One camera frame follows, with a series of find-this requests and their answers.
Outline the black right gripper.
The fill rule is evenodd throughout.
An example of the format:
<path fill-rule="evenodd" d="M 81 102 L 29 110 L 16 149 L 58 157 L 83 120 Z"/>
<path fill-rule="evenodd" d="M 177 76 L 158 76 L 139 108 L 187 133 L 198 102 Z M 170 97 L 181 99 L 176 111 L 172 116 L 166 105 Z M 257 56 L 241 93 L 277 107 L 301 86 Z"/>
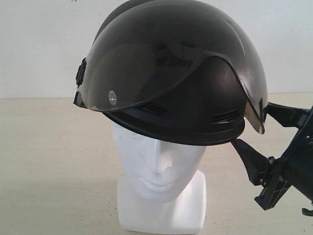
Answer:
<path fill-rule="evenodd" d="M 312 201 L 313 110 L 269 102 L 265 113 L 283 127 L 296 127 L 298 131 L 278 159 L 265 157 L 242 139 L 231 142 L 250 182 L 264 186 L 255 201 L 263 210 L 272 209 L 291 186 Z"/>

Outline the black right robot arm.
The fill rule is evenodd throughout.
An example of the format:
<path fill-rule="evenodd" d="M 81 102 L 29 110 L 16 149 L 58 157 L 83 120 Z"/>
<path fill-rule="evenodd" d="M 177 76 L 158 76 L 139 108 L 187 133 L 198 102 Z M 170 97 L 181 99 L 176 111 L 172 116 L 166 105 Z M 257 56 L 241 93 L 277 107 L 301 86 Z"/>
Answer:
<path fill-rule="evenodd" d="M 274 208 L 290 187 L 313 199 L 313 110 L 269 103 L 267 114 L 283 127 L 298 131 L 280 158 L 265 157 L 241 139 L 231 142 L 240 156 L 250 182 L 262 186 L 256 203 Z"/>

